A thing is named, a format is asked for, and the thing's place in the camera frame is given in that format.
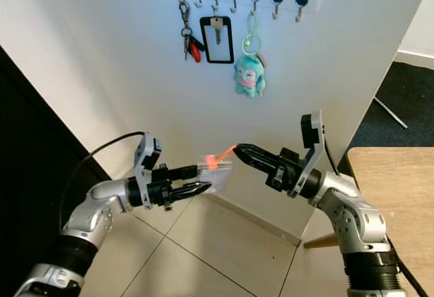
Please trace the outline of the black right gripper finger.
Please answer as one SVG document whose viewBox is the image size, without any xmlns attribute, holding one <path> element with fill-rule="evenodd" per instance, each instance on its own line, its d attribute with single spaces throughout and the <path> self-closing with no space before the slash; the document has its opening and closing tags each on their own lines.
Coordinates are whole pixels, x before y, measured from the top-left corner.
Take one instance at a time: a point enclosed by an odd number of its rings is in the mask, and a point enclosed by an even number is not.
<svg viewBox="0 0 434 297">
<path fill-rule="evenodd" d="M 274 155 L 252 143 L 238 143 L 236 157 L 249 166 L 279 166 L 279 155 Z"/>
<path fill-rule="evenodd" d="M 278 170 L 278 160 L 268 155 L 248 155 L 243 157 L 243 163 L 260 170 L 267 176 L 275 175 Z"/>
</svg>

